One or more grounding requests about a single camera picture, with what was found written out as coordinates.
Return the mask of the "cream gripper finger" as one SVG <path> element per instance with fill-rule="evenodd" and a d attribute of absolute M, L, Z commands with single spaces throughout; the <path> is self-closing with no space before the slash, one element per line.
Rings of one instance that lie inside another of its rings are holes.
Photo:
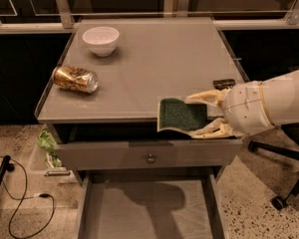
<path fill-rule="evenodd" d="M 220 106 L 229 92 L 225 90 L 210 90 L 188 96 L 185 99 L 187 104 L 206 104 L 209 106 Z"/>
<path fill-rule="evenodd" d="M 226 138 L 234 136 L 234 130 L 229 125 L 228 121 L 223 118 L 218 118 L 210 122 L 204 128 L 194 130 L 190 133 L 192 138 Z"/>

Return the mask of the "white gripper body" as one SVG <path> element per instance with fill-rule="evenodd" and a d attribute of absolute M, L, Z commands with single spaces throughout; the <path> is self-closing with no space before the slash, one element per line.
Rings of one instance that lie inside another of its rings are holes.
<path fill-rule="evenodd" d="M 260 82 L 234 86 L 222 102 L 224 117 L 235 136 L 254 135 L 273 128 Z"/>

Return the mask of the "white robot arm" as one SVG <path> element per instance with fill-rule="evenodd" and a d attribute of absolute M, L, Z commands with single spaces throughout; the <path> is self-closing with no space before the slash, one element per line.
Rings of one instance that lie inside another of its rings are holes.
<path fill-rule="evenodd" d="M 193 94 L 185 102 L 206 104 L 223 111 L 222 118 L 191 131 L 192 138 L 257 134 L 277 125 L 299 122 L 299 70 L 262 82 Z"/>

